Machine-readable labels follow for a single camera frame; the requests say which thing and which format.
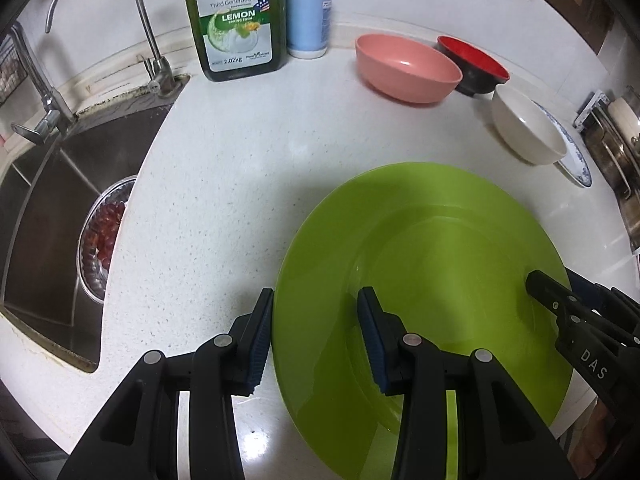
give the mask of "red grapes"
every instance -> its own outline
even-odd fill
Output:
[[[111,266],[113,246],[125,207],[124,202],[101,205],[89,227],[87,243],[97,250],[98,260],[106,270]]]

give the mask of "wall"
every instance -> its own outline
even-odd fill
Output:
[[[156,34],[188,26],[184,0],[145,0]],[[50,0],[32,0],[20,20],[55,85],[145,39],[134,0],[60,0],[44,34]],[[596,56],[543,0],[334,0],[335,17],[377,16],[452,34],[525,68],[577,108],[595,88],[616,94],[640,56],[617,23]]]

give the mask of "blue label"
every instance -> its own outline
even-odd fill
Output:
[[[329,41],[331,0],[287,0],[287,46],[314,52]]]

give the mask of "lemon label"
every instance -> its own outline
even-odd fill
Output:
[[[272,59],[269,0],[196,0],[200,33],[214,72]]]

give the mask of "metal bowl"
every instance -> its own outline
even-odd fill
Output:
[[[606,111],[594,107],[594,123],[584,131],[584,143],[616,196],[627,200],[640,186],[640,167]]]
[[[82,289],[97,303],[104,303],[104,293],[107,289],[109,272],[100,263],[97,248],[88,240],[88,235],[91,231],[90,226],[104,204],[127,203],[133,185],[136,182],[136,177],[137,175],[133,175],[119,180],[98,197],[84,220],[84,225],[78,238],[78,250],[76,252],[78,277]]]

